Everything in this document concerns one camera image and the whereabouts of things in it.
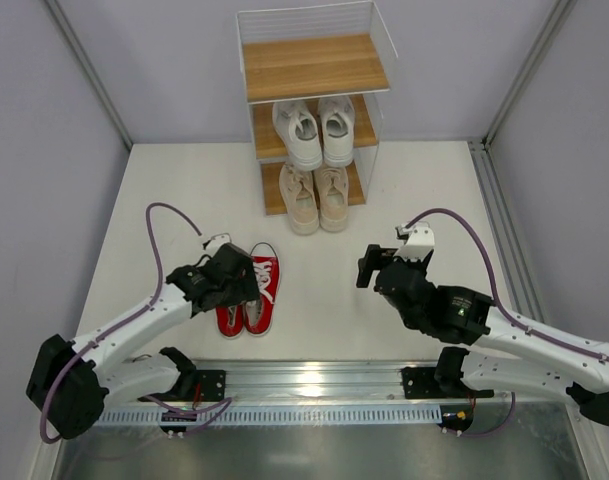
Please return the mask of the red canvas sneaker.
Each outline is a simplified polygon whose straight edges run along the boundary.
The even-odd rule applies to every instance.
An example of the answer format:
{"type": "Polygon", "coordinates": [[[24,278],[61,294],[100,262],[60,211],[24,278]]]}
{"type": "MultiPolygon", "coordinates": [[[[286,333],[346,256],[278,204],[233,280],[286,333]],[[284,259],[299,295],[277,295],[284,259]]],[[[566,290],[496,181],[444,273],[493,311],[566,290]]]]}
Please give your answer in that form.
{"type": "Polygon", "coordinates": [[[222,336],[233,339],[244,329],[243,306],[217,307],[215,309],[216,323],[222,336]]]}
{"type": "Polygon", "coordinates": [[[280,261],[275,248],[268,242],[258,242],[251,249],[259,299],[243,307],[244,326],[255,336],[266,334],[272,324],[273,310],[280,285],[280,261]]]}

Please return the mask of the beige platform sneaker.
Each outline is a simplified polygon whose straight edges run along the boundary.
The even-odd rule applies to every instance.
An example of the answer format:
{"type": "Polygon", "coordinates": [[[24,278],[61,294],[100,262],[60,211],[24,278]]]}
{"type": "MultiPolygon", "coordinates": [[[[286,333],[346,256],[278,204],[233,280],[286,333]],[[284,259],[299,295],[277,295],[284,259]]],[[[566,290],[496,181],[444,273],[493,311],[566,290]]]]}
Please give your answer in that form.
{"type": "Polygon", "coordinates": [[[344,230],[348,224],[349,180],[345,167],[323,165],[314,172],[319,197],[320,225],[329,232],[344,230]]]}
{"type": "Polygon", "coordinates": [[[278,185],[292,230],[303,236],[313,234],[319,228],[313,174],[285,163],[280,170],[278,185]]]}

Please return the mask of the white grey sneaker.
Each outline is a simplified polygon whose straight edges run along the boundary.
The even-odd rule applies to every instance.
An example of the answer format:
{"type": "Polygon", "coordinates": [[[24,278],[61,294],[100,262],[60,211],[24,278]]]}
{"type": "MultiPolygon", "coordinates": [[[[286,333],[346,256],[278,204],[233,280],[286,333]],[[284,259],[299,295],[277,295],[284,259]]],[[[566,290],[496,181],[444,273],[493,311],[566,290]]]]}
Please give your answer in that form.
{"type": "Polygon", "coordinates": [[[295,168],[308,172],[322,165],[317,120],[304,100],[275,102],[272,123],[295,168]]]}
{"type": "Polygon", "coordinates": [[[353,161],[356,113],[349,96],[323,97],[318,101],[324,162],[333,168],[353,161]]]}

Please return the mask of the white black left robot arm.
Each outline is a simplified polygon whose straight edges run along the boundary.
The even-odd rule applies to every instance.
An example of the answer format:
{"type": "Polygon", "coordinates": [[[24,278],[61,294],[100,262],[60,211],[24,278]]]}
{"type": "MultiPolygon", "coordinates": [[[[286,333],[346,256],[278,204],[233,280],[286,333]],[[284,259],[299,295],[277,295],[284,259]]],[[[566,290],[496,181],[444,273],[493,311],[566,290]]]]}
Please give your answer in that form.
{"type": "Polygon", "coordinates": [[[202,264],[160,274],[151,297],[105,326],[72,340],[48,338],[26,390],[40,411],[42,440],[74,439],[106,409],[150,395],[171,401],[189,398],[198,371],[178,349],[165,347],[141,361],[131,361],[131,355],[199,314],[259,297],[252,257],[224,243],[202,264]]]}

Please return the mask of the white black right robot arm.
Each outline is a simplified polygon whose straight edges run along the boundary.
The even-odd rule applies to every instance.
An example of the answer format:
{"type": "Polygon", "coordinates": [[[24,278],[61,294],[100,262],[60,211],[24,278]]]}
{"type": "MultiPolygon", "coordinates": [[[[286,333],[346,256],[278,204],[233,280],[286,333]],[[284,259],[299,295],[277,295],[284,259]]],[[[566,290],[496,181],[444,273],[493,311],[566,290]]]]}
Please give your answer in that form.
{"type": "Polygon", "coordinates": [[[527,392],[609,427],[609,342],[525,318],[466,287],[436,286],[426,278],[429,262],[370,245],[356,285],[383,296],[407,329],[444,344],[435,379],[447,395],[527,392]]]}

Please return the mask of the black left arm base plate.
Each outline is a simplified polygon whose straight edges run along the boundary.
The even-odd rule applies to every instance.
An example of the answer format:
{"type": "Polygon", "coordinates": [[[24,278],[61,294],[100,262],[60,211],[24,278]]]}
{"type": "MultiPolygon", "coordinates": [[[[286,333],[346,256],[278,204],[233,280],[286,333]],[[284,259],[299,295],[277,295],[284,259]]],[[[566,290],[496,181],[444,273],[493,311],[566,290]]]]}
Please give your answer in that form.
{"type": "Polygon", "coordinates": [[[181,374],[175,398],[196,404],[219,402],[225,397],[226,377],[225,370],[196,370],[181,374]]]}

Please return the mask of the aluminium mounting rail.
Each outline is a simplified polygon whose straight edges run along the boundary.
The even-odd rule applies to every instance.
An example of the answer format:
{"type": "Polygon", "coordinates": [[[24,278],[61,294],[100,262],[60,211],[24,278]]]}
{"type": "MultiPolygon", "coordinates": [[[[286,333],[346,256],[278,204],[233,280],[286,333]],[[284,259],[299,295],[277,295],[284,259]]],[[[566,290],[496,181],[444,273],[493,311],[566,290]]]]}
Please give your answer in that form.
{"type": "Polygon", "coordinates": [[[237,398],[383,399],[404,398],[400,370],[406,366],[435,367],[442,387],[515,392],[577,405],[585,396],[572,380],[558,371],[508,358],[469,353],[449,355],[436,364],[391,362],[209,362],[172,360],[157,354],[124,362],[99,374],[108,389],[106,406],[120,406],[153,395],[175,398],[181,374],[196,370],[225,370],[225,396],[237,398]]]}

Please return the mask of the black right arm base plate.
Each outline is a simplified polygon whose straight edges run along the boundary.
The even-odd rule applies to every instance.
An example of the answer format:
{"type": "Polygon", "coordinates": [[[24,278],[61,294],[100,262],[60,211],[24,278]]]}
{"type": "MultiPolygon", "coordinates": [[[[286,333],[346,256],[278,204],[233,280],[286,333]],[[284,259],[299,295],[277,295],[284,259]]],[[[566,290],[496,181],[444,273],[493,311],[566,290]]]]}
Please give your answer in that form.
{"type": "Polygon", "coordinates": [[[487,399],[493,398],[493,390],[471,390],[468,387],[442,387],[435,379],[435,367],[406,366],[400,370],[404,398],[429,399],[487,399]]]}

